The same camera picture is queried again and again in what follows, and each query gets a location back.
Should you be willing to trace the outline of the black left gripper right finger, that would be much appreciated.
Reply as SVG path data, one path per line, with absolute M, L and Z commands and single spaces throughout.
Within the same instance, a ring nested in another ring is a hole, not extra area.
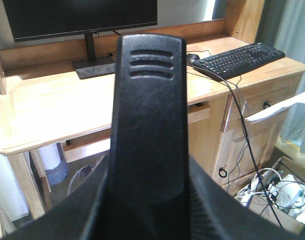
M 305 240 L 243 207 L 189 157 L 190 239 Z

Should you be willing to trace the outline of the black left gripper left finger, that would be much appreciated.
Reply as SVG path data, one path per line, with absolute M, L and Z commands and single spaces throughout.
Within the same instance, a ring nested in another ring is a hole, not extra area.
M 105 155 L 85 181 L 43 216 L 5 236 L 4 240 L 103 240 L 101 208 L 109 156 Z

